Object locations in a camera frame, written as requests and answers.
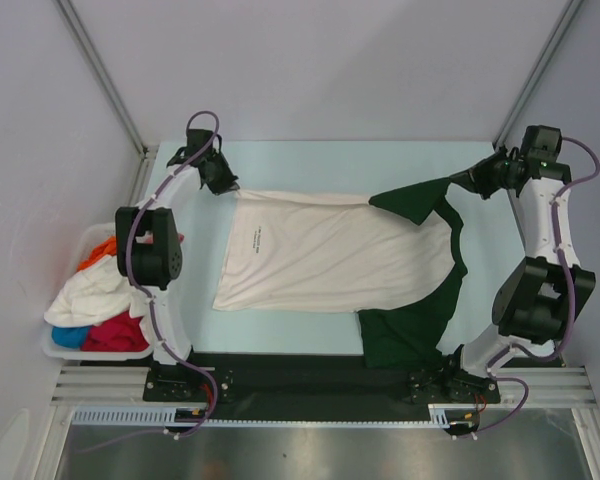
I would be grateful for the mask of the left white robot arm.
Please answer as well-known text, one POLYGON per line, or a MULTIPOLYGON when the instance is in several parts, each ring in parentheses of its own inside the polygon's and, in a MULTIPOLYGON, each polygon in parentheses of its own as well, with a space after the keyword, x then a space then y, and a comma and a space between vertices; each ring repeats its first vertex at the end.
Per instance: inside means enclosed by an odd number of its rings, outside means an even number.
POLYGON ((193 347, 168 293, 184 265, 176 213, 193 191, 206 187, 221 195, 237 189, 237 180, 217 131, 188 128, 186 144, 169 160, 154 192, 116 211, 118 270, 145 295, 148 307, 153 359, 143 393, 147 402, 196 401, 202 389, 211 386, 204 371, 191 366, 193 347))

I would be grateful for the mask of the white green raglan t-shirt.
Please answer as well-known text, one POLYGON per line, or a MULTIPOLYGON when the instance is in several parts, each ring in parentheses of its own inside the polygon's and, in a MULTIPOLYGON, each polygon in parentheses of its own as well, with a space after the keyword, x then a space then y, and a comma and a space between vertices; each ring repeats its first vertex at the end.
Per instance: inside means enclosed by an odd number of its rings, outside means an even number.
POLYGON ((438 369, 467 275, 446 178, 372 196, 240 190, 213 306, 356 315, 365 364, 438 369))

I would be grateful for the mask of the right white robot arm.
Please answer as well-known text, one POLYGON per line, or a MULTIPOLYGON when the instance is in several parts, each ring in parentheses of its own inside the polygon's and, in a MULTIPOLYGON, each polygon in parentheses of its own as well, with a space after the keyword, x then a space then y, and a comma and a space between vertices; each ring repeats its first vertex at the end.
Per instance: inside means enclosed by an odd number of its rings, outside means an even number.
POLYGON ((453 184, 487 200, 509 195, 525 256, 496 293, 491 324, 449 356, 443 393, 455 402, 497 388, 497 371, 516 354, 536 362, 561 356, 575 321, 596 285, 576 254, 569 223, 575 179, 558 157, 567 137, 554 127, 527 127, 520 146, 491 156, 452 176, 453 184))

